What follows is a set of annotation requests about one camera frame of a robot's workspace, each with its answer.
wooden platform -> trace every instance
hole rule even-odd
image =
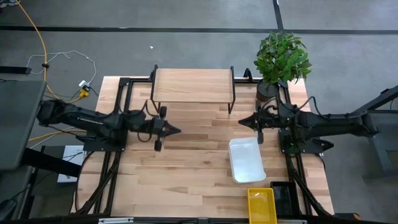
[[[230,69],[156,70],[154,102],[231,103]]]
[[[118,81],[119,77],[104,77],[97,111],[113,110]],[[150,88],[150,83],[134,84],[130,109],[142,107],[150,97]],[[304,82],[289,84],[289,88],[291,100],[298,105],[304,103],[307,99]],[[256,136],[251,129],[238,124],[239,119],[253,113],[255,94],[256,85],[236,85],[236,102],[230,115],[225,104],[164,103],[168,109],[166,119],[182,133],[167,137],[161,152],[154,151],[155,138],[142,143],[136,133],[129,134],[112,216],[247,218],[247,188],[269,187],[271,181],[287,180],[276,129],[264,129],[264,144],[260,145],[267,178],[252,184],[235,184],[231,177],[229,140]],[[155,113],[153,106],[149,109]],[[102,152],[94,153],[84,166],[78,186],[78,206],[83,205],[98,185],[103,156]],[[308,187],[326,210],[333,213],[322,162],[314,155],[305,154],[303,163]]]

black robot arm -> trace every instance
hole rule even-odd
[[[314,114],[301,111],[297,105],[278,101],[277,106],[256,106],[252,116],[242,119],[239,124],[245,125],[259,133],[259,144],[262,143],[263,128],[288,128],[294,142],[304,142],[313,137],[332,136],[337,134],[354,134],[372,136],[377,133],[370,115],[361,114]]]
[[[155,149],[159,151],[162,138],[181,132],[164,119],[165,115],[166,108],[162,108],[159,116],[145,120],[146,114],[142,110],[103,114],[61,100],[47,100],[41,103],[37,119],[42,126],[63,123],[89,131],[94,133],[96,138],[111,144],[119,142],[120,131],[123,129],[136,133],[156,134],[159,142]]]

yellow basket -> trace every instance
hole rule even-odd
[[[273,189],[248,189],[248,207],[250,224],[277,224]]]

white plastic container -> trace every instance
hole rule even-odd
[[[236,183],[257,182],[267,177],[256,138],[232,139],[229,142],[229,159]]]

wooden table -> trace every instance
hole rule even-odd
[[[118,82],[119,77],[104,77],[97,111],[113,110]],[[303,81],[289,83],[289,90],[292,103],[301,105],[307,99]],[[135,83],[130,110],[140,109],[150,98],[150,91],[151,83]],[[236,184],[232,179],[228,143],[232,138],[256,136],[251,129],[238,124],[239,119],[253,114],[255,95],[256,85],[237,84],[231,114],[226,113],[227,105],[218,103],[164,103],[166,119],[182,133],[167,137],[161,152],[154,151],[155,138],[143,143],[136,133],[129,133],[112,216],[247,218],[247,188],[269,187],[271,181],[288,180],[276,129],[264,129],[264,144],[260,145],[267,178],[251,184]],[[79,206],[98,185],[103,156],[104,153],[95,152],[83,168],[78,186]],[[309,189],[333,213],[321,160],[304,154],[303,164]],[[301,191],[298,192],[302,203]]]

